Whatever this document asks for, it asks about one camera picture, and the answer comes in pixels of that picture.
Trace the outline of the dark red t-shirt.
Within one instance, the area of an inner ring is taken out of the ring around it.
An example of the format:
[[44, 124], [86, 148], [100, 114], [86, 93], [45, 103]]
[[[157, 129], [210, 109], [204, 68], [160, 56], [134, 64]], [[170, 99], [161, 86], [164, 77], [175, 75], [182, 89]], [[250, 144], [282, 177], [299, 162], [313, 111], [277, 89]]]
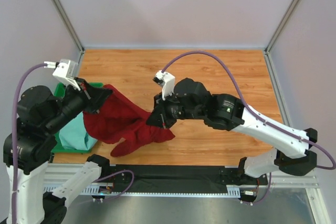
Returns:
[[114, 86], [106, 84], [104, 88], [111, 89], [99, 113], [83, 113], [83, 123], [87, 133], [106, 144], [115, 144], [111, 151], [112, 157], [121, 157], [133, 153], [137, 149], [151, 144], [163, 143], [175, 138], [173, 132], [146, 124], [150, 112], [140, 108]]

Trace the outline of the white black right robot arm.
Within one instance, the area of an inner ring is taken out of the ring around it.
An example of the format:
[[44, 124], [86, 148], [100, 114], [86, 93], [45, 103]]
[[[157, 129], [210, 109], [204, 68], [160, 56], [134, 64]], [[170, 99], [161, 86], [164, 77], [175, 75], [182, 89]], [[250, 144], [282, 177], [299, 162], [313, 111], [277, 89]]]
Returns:
[[278, 170], [304, 176], [317, 167], [317, 155], [307, 142], [317, 138], [314, 129], [290, 128], [244, 105], [233, 95], [211, 94], [202, 83], [190, 78], [178, 83], [174, 77], [153, 80], [162, 91], [154, 97], [147, 125], [169, 129], [178, 120], [202, 120], [215, 130], [242, 133], [272, 146], [259, 156], [240, 159], [236, 177], [241, 183], [248, 184]]

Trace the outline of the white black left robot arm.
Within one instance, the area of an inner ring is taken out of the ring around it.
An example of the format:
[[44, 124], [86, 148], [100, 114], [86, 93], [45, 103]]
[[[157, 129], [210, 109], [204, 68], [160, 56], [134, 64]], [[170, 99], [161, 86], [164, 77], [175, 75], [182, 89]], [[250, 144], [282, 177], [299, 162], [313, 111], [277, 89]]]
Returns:
[[11, 186], [10, 210], [5, 223], [61, 223], [71, 203], [95, 180], [110, 178], [110, 162], [91, 155], [64, 184], [44, 191], [44, 177], [56, 133], [81, 112], [96, 114], [112, 90], [94, 87], [76, 78], [62, 98], [46, 86], [27, 89], [17, 98], [12, 133], [6, 138], [3, 158]]

